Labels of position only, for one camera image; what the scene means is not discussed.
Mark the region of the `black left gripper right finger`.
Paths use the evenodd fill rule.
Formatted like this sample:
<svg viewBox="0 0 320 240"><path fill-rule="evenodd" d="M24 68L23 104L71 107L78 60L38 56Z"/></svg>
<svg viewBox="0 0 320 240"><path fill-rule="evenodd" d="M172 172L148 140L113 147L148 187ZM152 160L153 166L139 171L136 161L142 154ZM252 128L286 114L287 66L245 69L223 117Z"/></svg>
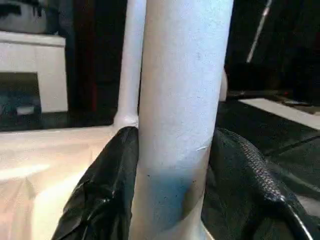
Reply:
<svg viewBox="0 0 320 240"><path fill-rule="evenodd" d="M226 240L312 240L314 221L244 137L215 130L209 169Z"/></svg>

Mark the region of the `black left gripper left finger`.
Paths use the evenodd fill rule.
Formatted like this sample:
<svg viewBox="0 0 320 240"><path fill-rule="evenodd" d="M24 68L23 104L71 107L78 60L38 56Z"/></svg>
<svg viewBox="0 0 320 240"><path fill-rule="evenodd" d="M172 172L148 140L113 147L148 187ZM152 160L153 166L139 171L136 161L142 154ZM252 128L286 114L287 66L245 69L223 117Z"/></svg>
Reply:
<svg viewBox="0 0 320 240"><path fill-rule="evenodd" d="M121 128L75 186L53 238L127 240L138 159L138 128Z"/></svg>

